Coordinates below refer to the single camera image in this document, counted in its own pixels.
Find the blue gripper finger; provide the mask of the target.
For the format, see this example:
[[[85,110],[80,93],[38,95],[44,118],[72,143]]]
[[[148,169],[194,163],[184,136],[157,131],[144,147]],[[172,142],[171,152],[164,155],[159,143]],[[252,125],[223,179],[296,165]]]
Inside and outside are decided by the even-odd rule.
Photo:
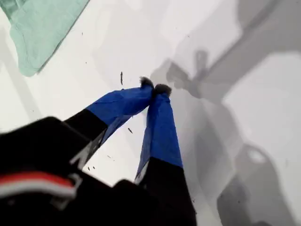
[[[171,88],[164,84],[154,89],[135,182],[155,200],[153,225],[195,226],[170,94]]]
[[[86,137],[88,145],[77,153],[71,164],[78,163],[82,169],[99,147],[132,116],[149,106],[154,85],[146,77],[140,78],[137,88],[110,92],[64,122]]]

